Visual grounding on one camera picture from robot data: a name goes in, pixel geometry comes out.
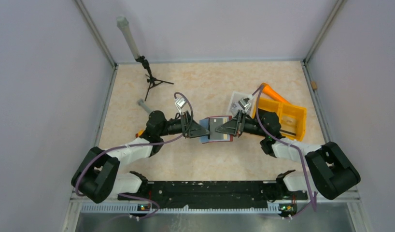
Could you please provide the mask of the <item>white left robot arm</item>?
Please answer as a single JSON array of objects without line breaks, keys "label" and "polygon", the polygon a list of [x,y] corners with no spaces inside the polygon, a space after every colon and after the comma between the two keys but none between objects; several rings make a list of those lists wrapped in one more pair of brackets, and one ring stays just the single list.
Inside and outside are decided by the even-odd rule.
[{"label": "white left robot arm", "polygon": [[115,186],[120,168],[157,154],[166,144],[162,136],[198,138],[209,134],[210,131],[194,121],[188,111],[170,120],[163,112],[152,111],[145,130],[132,142],[106,150],[97,146],[91,148],[73,175],[71,185],[76,195],[88,197],[95,203],[115,193],[136,193],[142,185],[141,175],[130,173],[129,183]]}]

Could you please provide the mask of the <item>yellow plastic double bin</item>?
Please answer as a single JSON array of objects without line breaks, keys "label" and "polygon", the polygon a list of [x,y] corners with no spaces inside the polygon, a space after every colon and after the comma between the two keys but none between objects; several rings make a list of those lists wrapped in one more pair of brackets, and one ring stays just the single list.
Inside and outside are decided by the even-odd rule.
[{"label": "yellow plastic double bin", "polygon": [[260,98],[261,112],[274,112],[279,117],[281,134],[292,140],[302,141],[306,131],[307,109],[279,101]]}]

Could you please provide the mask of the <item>grey tube on tripod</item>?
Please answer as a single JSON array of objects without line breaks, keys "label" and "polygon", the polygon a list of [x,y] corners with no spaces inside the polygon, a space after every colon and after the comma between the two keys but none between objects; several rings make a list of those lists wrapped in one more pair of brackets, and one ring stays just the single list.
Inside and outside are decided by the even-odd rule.
[{"label": "grey tube on tripod", "polygon": [[121,30],[134,59],[136,61],[138,61],[138,59],[141,57],[141,55],[139,53],[139,50],[138,50],[136,43],[135,43],[135,40],[134,40],[132,33],[130,31],[129,22],[128,22],[127,18],[124,16],[118,16],[116,18],[116,23],[117,23],[117,27]]}]

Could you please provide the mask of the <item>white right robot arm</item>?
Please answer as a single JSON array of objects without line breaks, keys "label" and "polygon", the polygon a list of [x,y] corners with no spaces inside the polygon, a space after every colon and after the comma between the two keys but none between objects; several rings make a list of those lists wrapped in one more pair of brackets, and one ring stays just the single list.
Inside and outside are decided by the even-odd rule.
[{"label": "white right robot arm", "polygon": [[299,162],[301,171],[288,171],[282,181],[288,191],[318,192],[329,200],[356,186],[361,176],[335,142],[311,145],[284,137],[275,112],[259,110],[254,118],[238,111],[216,132],[239,137],[243,133],[263,136],[260,146],[271,157]]}]

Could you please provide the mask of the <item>black mini tripod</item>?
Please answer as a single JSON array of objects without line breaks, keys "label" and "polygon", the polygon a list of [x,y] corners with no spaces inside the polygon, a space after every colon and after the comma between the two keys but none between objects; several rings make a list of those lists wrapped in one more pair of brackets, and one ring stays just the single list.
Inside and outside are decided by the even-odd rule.
[{"label": "black mini tripod", "polygon": [[140,63],[143,66],[143,68],[147,71],[147,74],[145,76],[147,78],[147,82],[149,83],[149,86],[148,86],[144,101],[147,101],[150,90],[155,88],[156,86],[163,84],[163,83],[174,85],[173,82],[160,80],[160,79],[157,79],[156,77],[154,77],[152,74],[150,64],[149,64],[148,60],[145,58],[145,56],[140,56],[140,57],[136,58],[135,61]]}]

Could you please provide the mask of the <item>white plastic bin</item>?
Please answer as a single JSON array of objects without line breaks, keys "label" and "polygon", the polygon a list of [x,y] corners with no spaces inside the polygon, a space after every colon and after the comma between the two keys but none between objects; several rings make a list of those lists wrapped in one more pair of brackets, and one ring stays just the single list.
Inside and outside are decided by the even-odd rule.
[{"label": "white plastic bin", "polygon": [[251,116],[254,111],[254,96],[252,94],[245,94],[245,93],[240,93],[240,92],[236,92],[236,91],[234,91],[231,96],[229,105],[226,109],[226,114],[235,116],[238,113],[238,110],[241,110],[237,105],[237,101],[240,100],[241,98],[246,98],[246,97],[252,98],[251,111],[245,112],[247,115]]}]

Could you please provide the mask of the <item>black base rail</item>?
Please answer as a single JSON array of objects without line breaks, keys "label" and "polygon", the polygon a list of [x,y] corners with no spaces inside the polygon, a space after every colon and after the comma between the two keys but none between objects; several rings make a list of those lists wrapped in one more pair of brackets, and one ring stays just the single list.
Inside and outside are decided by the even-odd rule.
[{"label": "black base rail", "polygon": [[162,209],[267,208],[275,201],[307,200],[303,191],[290,192],[276,181],[149,181],[134,193]]}]

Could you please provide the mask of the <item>orange plastic cylinder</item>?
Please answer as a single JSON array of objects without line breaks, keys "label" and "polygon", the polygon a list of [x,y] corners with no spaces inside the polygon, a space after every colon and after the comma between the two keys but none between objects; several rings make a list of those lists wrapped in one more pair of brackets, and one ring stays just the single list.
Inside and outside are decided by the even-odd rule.
[{"label": "orange plastic cylinder", "polygon": [[262,93],[268,95],[273,100],[278,101],[278,102],[283,102],[286,104],[291,104],[287,99],[285,99],[278,92],[276,92],[270,85],[268,85],[266,83],[262,83],[262,86],[263,86]]}]

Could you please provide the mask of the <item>small brown wall knob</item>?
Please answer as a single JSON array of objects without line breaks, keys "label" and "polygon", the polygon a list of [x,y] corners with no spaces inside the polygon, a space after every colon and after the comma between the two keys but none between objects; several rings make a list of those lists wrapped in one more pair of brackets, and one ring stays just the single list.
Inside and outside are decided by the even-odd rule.
[{"label": "small brown wall knob", "polygon": [[311,85],[311,88],[312,88],[313,91],[317,90],[318,86],[317,86],[315,81],[311,81],[310,85]]}]

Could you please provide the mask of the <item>red card holder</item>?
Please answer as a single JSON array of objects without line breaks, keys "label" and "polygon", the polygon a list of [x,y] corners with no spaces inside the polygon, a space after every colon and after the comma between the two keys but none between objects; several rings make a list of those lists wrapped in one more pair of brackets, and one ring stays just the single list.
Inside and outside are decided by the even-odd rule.
[{"label": "red card holder", "polygon": [[229,134],[216,132],[215,129],[218,126],[223,125],[232,119],[232,116],[211,116],[199,121],[199,124],[207,129],[210,134],[206,136],[202,136],[199,138],[199,141],[202,144],[207,143],[217,143],[217,142],[232,142],[233,137]]}]

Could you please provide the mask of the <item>grey toy block bar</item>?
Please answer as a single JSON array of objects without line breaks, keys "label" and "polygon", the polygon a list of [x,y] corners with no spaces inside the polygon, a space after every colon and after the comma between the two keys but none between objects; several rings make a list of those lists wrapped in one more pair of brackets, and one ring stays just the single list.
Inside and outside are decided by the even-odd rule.
[{"label": "grey toy block bar", "polygon": [[147,114],[152,112],[152,110],[145,104],[143,99],[137,100],[137,105],[140,106]]}]

